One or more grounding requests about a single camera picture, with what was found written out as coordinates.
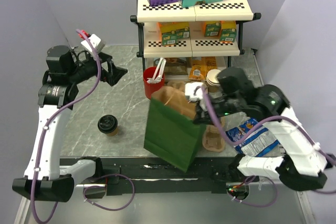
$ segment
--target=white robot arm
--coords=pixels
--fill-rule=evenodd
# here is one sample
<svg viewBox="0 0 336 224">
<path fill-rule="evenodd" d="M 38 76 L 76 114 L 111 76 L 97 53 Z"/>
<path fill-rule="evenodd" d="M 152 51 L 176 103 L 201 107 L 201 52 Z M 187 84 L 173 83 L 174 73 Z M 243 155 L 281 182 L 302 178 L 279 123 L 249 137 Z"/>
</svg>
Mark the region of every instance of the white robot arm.
<svg viewBox="0 0 336 224">
<path fill-rule="evenodd" d="M 293 190 L 323 188 L 327 181 L 323 171 L 331 166 L 315 143 L 302 128 L 293 108 L 282 91 L 275 86 L 255 88 L 239 68 L 228 68 L 217 75 L 223 96 L 210 98 L 201 82 L 187 83 L 185 96 L 198 101 L 196 124 L 214 123 L 222 137 L 231 145 L 239 145 L 254 130 L 264 125 L 278 139 L 286 154 L 279 157 L 251 157 L 238 154 L 236 168 L 244 176 L 265 176 L 280 179 Z M 221 128 L 218 117 L 245 112 L 259 123 L 240 141 L 232 142 Z"/>
<path fill-rule="evenodd" d="M 78 94 L 77 84 L 99 76 L 100 72 L 99 81 L 113 86 L 127 73 L 126 69 L 114 65 L 111 56 L 101 52 L 105 43 L 98 36 L 84 34 L 89 37 L 101 63 L 107 62 L 108 70 L 102 67 L 98 69 L 87 41 L 82 42 L 86 59 L 81 62 L 67 46 L 55 46 L 48 50 L 46 61 L 49 70 L 45 72 L 43 85 L 38 92 L 39 123 L 33 153 L 24 177 L 14 179 L 12 185 L 14 191 L 26 198 L 30 198 L 32 184 L 35 183 L 36 200 L 67 202 L 77 184 L 89 177 L 102 176 L 103 168 L 98 157 L 82 157 L 67 169 L 60 170 L 59 167 L 65 128 Z M 72 54 L 75 54 L 77 62 L 74 62 Z"/>
</svg>

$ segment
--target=green paper bag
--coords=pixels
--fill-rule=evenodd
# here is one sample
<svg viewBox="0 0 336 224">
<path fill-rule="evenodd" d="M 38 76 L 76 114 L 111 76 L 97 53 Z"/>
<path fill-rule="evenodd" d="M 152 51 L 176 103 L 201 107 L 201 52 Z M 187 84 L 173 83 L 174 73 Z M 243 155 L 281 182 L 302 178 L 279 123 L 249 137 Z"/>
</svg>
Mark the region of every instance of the green paper bag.
<svg viewBox="0 0 336 224">
<path fill-rule="evenodd" d="M 205 125 L 195 125 L 195 104 L 164 86 L 152 94 L 144 148 L 186 172 L 202 145 Z"/>
</svg>

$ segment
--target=metal shelf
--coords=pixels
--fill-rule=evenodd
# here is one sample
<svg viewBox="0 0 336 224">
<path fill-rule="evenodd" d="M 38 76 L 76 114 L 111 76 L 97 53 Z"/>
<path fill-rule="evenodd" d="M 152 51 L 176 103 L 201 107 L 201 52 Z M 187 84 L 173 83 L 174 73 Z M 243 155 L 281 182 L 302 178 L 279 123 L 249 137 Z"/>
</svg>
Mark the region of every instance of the metal shelf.
<svg viewBox="0 0 336 224">
<path fill-rule="evenodd" d="M 247 0 L 223 0 L 182 8 L 179 3 L 150 6 L 138 0 L 138 22 L 183 22 L 210 20 L 253 20 Z"/>
<path fill-rule="evenodd" d="M 182 8 L 178 3 L 171 3 L 157 7 L 149 6 L 148 0 L 136 0 L 137 15 L 131 16 L 131 22 L 138 26 L 139 52 L 136 56 L 142 58 L 142 68 L 145 70 L 145 58 L 156 57 L 196 57 L 204 56 L 228 56 L 227 66 L 231 66 L 231 56 L 243 55 L 243 24 L 252 20 L 261 19 L 261 13 L 252 13 L 247 0 L 224 0 L 202 6 Z M 201 39 L 201 34 L 191 34 L 190 40 L 183 40 L 179 45 L 173 47 L 160 46 L 158 31 L 147 34 L 147 31 L 154 28 L 145 22 L 191 22 L 209 20 L 235 20 L 238 26 L 238 36 L 233 45 L 220 45 L 216 39 Z"/>
<path fill-rule="evenodd" d="M 173 58 L 191 57 L 192 49 L 190 39 L 180 39 L 173 46 L 162 46 L 160 39 L 160 29 L 156 22 L 144 24 L 144 58 Z"/>
<path fill-rule="evenodd" d="M 224 70 L 226 69 L 226 63 L 224 57 L 216 57 L 216 64 L 217 69 Z M 154 58 L 148 58 L 146 59 L 146 66 L 147 67 L 154 67 Z M 165 81 L 189 81 L 188 76 L 191 71 L 191 67 L 188 67 L 188 75 L 187 76 L 165 76 Z"/>
<path fill-rule="evenodd" d="M 223 43 L 217 37 L 204 37 L 201 22 L 190 23 L 190 39 L 193 57 L 240 55 L 237 41 Z"/>
</svg>

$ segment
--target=gray table surface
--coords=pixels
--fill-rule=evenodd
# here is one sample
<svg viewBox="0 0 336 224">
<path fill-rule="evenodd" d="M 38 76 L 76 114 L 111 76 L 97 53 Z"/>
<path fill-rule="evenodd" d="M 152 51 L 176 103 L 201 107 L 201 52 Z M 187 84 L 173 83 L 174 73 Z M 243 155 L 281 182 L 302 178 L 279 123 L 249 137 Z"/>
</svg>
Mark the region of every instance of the gray table surface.
<svg viewBox="0 0 336 224">
<path fill-rule="evenodd" d="M 143 148 L 149 100 L 144 95 L 142 81 L 142 62 L 137 58 L 137 46 L 109 46 L 104 52 L 113 56 L 116 66 L 128 69 L 128 73 L 114 87 L 99 83 L 94 93 L 84 101 L 75 104 L 67 125 L 62 156 L 112 156 L 112 157 L 153 157 Z M 240 57 L 232 57 L 232 65 L 245 70 L 255 86 L 261 85 L 261 79 L 252 50 L 246 50 Z M 95 79 L 78 85 L 78 97 L 85 94 Z M 106 114 L 118 119 L 119 133 L 107 137 L 99 132 L 98 120 Z M 248 118 L 243 113 L 226 117 L 224 129 L 228 130 L 242 124 Z M 233 157 L 237 152 L 226 145 L 221 153 L 201 149 L 200 157 Z M 278 156 L 275 148 L 268 156 Z"/>
</svg>

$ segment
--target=shelf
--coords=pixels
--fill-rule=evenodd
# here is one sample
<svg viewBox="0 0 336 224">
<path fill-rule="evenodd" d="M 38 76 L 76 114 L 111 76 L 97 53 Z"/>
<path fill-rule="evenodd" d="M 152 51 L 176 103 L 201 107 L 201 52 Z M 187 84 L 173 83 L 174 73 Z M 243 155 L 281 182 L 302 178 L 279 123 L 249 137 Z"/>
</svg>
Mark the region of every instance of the shelf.
<svg viewBox="0 0 336 224">
<path fill-rule="evenodd" d="M 194 7 L 182 8 L 178 2 L 150 6 L 148 0 L 138 0 L 138 22 L 196 21 Z"/>
<path fill-rule="evenodd" d="M 218 37 L 204 37 L 201 22 L 192 22 L 189 25 L 193 57 L 238 56 L 240 54 L 237 41 L 223 43 L 219 42 Z"/>
<path fill-rule="evenodd" d="M 226 63 L 224 57 L 216 57 L 217 68 L 219 70 L 226 69 Z M 149 58 L 146 60 L 146 67 L 153 67 L 154 66 L 154 58 Z M 188 68 L 188 75 L 187 76 L 165 76 L 165 82 L 169 81 L 188 81 L 188 76 L 190 74 L 191 68 Z"/>
<path fill-rule="evenodd" d="M 182 8 L 178 2 L 149 6 L 148 0 L 138 0 L 138 22 L 183 22 L 211 20 L 253 20 L 247 0 L 220 2 Z"/>
<path fill-rule="evenodd" d="M 223 0 L 195 5 L 196 21 L 211 20 L 253 20 L 253 13 L 247 0 Z"/>
<path fill-rule="evenodd" d="M 176 45 L 162 46 L 160 29 L 157 23 L 149 22 L 144 24 L 144 58 L 172 58 L 191 57 L 192 49 L 190 39 L 180 39 Z"/>
</svg>

